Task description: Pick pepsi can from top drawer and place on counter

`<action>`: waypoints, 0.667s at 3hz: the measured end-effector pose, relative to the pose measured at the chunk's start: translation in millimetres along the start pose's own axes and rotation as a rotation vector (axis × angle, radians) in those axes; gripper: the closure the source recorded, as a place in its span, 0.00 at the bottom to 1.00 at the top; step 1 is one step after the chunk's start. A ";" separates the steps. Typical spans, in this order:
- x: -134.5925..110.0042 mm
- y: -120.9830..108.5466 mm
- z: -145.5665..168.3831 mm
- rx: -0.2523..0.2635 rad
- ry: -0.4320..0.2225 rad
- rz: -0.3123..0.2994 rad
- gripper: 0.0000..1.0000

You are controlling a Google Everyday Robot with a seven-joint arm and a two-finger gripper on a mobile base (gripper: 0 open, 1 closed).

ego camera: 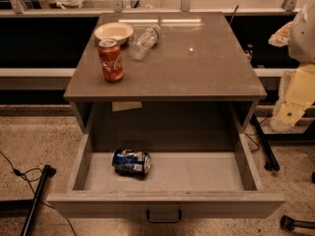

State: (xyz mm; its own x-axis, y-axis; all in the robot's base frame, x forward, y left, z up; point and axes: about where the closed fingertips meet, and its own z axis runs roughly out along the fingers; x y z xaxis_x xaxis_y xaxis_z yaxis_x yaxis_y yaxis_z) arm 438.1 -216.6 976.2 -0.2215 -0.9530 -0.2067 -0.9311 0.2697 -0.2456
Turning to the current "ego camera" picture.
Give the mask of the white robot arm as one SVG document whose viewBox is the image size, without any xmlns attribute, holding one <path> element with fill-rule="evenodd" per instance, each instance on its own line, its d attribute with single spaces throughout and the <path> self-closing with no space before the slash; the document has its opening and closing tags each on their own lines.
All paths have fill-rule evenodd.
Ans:
<svg viewBox="0 0 315 236">
<path fill-rule="evenodd" d="M 294 19 L 269 39 L 276 47 L 286 46 L 288 56 L 298 62 L 294 71 L 284 71 L 279 99 L 270 126 L 278 131 L 293 127 L 315 102 L 315 0 L 308 0 Z"/>
</svg>

